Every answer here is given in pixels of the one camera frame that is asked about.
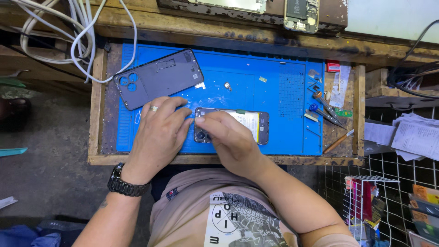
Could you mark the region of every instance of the wooden workbench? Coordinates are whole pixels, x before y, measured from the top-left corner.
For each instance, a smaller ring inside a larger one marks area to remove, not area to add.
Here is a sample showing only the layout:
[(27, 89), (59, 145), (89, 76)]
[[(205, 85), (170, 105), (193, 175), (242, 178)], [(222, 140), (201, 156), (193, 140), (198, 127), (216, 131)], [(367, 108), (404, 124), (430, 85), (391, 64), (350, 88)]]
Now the wooden workbench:
[[(96, 11), (101, 0), (91, 0)], [(124, 0), (136, 20), (139, 40), (198, 45), (241, 51), (334, 59), (376, 66), (395, 65), (410, 49), (408, 42), (380, 37), (340, 37), (288, 31), (282, 25), (163, 9), (156, 0)], [(133, 38), (132, 23), (118, 0), (107, 0), (95, 31), (105, 37)], [(422, 44), (408, 63), (439, 60), (437, 45)]]
[[(109, 54), (98, 50), (94, 62), (93, 76), (104, 78), (121, 68), (122, 45), (111, 44)], [(332, 88), (334, 73), (326, 73), (325, 88)], [(364, 137), (364, 87), (365, 66), (356, 66), (349, 76), (344, 109), (352, 110), (352, 118), (341, 117), (346, 128), (355, 129), (353, 138), (346, 139), (339, 147), (324, 156), (269, 155), (277, 164), (288, 165), (362, 165)], [(116, 151), (116, 135), (119, 112), (119, 94), (114, 83), (93, 82), (90, 112), (90, 139), (88, 162), (91, 165), (116, 165), (125, 162), (128, 153)], [(346, 131), (324, 121), (323, 145), (331, 145)], [(220, 164), (217, 155), (179, 154), (172, 164)]]

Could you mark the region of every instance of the disassembled iphone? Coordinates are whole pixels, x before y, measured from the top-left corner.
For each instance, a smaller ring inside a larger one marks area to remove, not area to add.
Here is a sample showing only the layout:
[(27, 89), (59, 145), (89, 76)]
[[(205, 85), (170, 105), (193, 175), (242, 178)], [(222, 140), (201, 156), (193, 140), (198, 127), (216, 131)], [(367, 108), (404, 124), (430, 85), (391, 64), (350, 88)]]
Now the disassembled iphone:
[(320, 0), (285, 0), (284, 27), (315, 33), (319, 25)]
[(187, 48), (115, 74), (125, 107), (134, 110), (154, 98), (169, 96), (204, 82), (194, 52)]
[(263, 14), (267, 0), (189, 0), (189, 2)]
[[(207, 113), (225, 111), (238, 122), (246, 126), (253, 134), (253, 138), (259, 145), (268, 143), (269, 114), (267, 112), (253, 112), (244, 110), (228, 110), (198, 107), (195, 109), (195, 117), (204, 116)], [(196, 142), (212, 142), (209, 133), (196, 125), (194, 126), (194, 140)]]

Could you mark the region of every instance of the tattoo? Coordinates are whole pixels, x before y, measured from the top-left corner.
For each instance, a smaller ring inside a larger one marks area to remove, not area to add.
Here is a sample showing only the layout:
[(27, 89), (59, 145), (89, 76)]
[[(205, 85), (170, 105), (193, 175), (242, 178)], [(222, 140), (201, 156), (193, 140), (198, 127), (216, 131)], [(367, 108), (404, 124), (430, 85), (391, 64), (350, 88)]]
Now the tattoo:
[(107, 199), (104, 199), (104, 201), (100, 204), (99, 209), (102, 209), (108, 205)]

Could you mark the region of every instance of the phone battery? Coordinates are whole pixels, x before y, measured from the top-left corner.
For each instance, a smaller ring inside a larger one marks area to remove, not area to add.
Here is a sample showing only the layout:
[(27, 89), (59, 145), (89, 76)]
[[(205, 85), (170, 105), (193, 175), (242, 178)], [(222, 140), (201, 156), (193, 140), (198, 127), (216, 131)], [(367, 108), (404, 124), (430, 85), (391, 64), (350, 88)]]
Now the phone battery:
[(236, 111), (224, 111), (246, 126), (252, 132), (255, 142), (259, 142), (259, 113), (245, 112), (245, 114), (241, 114)]
[(287, 17), (306, 20), (307, 0), (287, 0)]

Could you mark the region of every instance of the beige t-shirt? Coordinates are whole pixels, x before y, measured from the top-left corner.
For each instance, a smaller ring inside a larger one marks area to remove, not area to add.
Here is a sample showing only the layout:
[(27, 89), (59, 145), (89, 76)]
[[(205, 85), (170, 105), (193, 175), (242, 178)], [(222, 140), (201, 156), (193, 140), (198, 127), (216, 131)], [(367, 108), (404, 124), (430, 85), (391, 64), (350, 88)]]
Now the beige t-shirt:
[[(154, 204), (149, 247), (296, 247), (268, 198), (252, 181), (226, 169), (194, 169), (171, 178)], [(358, 247), (332, 234), (313, 247)]]

